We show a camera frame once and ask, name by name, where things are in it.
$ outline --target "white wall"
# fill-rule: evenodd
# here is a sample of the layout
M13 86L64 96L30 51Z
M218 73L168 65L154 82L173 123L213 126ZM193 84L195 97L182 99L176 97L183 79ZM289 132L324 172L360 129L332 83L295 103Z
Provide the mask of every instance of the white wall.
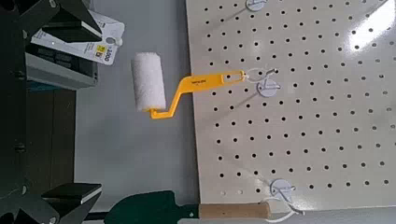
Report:
M172 189L180 204L198 203L191 96L183 96L173 119L153 121L134 108L130 68L136 52L158 52L170 104L179 80L190 72L185 0L93 2L96 11L123 21L126 30L115 63L99 67L99 85L78 92L76 181L103 184L96 211L128 195L164 189ZM390 224L395 218L393 208L360 209L308 213L285 223Z

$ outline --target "paint roller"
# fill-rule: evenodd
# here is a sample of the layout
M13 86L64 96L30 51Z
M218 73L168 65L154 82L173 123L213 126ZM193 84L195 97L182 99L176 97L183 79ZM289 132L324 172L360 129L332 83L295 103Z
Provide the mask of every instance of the paint roller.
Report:
M246 77L242 70L184 77L178 84L170 109L161 112L166 109L166 101L160 56L150 52L137 53L132 60L132 72L136 107L139 111L149 112L152 119L172 118L183 93L233 85L244 81Z

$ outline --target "white pegboard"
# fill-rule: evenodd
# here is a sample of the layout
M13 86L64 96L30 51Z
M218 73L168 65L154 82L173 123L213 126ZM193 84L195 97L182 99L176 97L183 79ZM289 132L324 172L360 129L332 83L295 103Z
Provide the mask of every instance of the white pegboard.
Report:
M396 205L395 0L187 10L194 74L276 68L282 87L271 98L247 82L194 94L202 203L258 202L264 179L285 178L303 210Z

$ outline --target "wooden handle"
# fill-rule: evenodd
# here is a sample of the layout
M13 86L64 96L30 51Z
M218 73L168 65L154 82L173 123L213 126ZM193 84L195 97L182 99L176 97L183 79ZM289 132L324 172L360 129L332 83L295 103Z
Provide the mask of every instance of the wooden handle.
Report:
M200 204L200 218L230 218L230 217L257 217L271 216L268 203L229 203L229 204Z

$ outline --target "white cable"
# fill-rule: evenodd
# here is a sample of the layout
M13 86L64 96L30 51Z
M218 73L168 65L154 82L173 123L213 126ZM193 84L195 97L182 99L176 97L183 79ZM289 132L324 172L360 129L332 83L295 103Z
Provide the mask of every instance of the white cable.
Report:
M288 202L286 202L286 201L284 201L284 200L280 200L280 199L278 199L278 198L276 198L276 197L269 197L269 198L266 198L266 199L264 199L262 202L263 202L263 203L266 203L266 202L271 201L271 200L274 200L274 201L282 201L282 202L284 202L285 204L290 205ZM292 217L294 214L297 214L297 213L290 209L290 212L287 213L287 214L286 214L285 216L283 216L283 217L280 217L280 218L277 218L277 219L268 219L268 218L266 218L265 221L268 222L268 223L279 223L279 222L286 221L288 218Z

